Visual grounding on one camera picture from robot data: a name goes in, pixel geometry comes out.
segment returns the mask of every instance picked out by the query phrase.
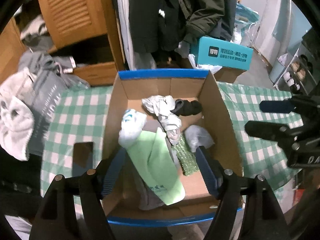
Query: green sock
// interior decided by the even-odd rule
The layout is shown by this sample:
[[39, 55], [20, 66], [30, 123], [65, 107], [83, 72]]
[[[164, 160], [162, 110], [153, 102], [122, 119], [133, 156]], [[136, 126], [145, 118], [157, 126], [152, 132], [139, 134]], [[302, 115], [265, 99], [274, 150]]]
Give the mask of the green sock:
[[177, 145], [171, 147], [172, 151], [177, 151], [177, 157], [180, 161], [183, 175], [189, 176], [196, 171], [199, 171], [199, 167], [196, 162], [195, 155], [189, 150], [189, 146], [186, 143], [184, 134], [181, 133], [180, 140]]
[[166, 204], [181, 201], [185, 190], [170, 157], [165, 141], [166, 133], [142, 131], [127, 149], [133, 165], [147, 186]]

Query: smartphone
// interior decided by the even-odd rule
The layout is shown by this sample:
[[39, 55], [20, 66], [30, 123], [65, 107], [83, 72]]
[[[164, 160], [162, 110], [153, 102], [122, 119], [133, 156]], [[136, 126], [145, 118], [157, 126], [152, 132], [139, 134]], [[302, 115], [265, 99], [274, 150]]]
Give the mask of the smartphone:
[[73, 146], [72, 177], [81, 176], [93, 168], [93, 142], [79, 142]]

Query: jacket sleeve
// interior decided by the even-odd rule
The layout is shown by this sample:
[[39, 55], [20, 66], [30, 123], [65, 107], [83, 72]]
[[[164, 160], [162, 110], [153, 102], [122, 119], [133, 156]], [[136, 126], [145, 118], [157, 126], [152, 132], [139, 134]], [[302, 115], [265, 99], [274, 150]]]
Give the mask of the jacket sleeve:
[[195, 43], [207, 35], [224, 16], [224, 0], [195, 0], [194, 12], [186, 24], [185, 41]]

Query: wooden door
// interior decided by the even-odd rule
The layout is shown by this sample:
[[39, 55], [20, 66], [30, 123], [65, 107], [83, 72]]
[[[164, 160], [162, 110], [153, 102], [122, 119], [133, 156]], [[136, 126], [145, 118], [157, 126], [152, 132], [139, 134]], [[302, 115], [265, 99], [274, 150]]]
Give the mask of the wooden door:
[[0, 35], [0, 84], [17, 72], [19, 59], [25, 51], [18, 27], [12, 18]]
[[57, 49], [107, 33], [101, 0], [39, 0]]

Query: green patterned cloth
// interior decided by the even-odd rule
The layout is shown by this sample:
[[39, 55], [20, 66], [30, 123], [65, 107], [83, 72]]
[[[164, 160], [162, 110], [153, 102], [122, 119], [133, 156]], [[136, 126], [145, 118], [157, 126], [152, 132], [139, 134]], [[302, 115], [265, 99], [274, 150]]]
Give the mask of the green patterned cloth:
[[196, 162], [196, 157], [190, 151], [183, 133], [181, 133], [180, 140], [177, 143], [177, 145], [172, 146], [171, 150], [177, 152], [177, 157], [179, 159], [183, 175], [189, 176], [195, 173], [196, 171], [199, 171], [199, 167]]
[[[102, 143], [112, 86], [86, 90], [66, 90], [55, 109], [45, 143], [41, 168], [41, 195], [44, 196], [57, 174], [72, 177], [73, 145], [94, 142], [93, 166], [102, 156]], [[81, 213], [80, 198], [75, 207]]]
[[263, 100], [290, 98], [290, 92], [239, 84], [218, 82], [218, 87], [229, 111], [242, 158], [245, 177], [263, 174], [273, 190], [282, 187], [298, 172], [288, 168], [287, 158], [276, 142], [248, 137], [244, 125], [249, 120], [286, 123], [290, 128], [303, 125], [299, 114], [263, 113], [259, 104]]

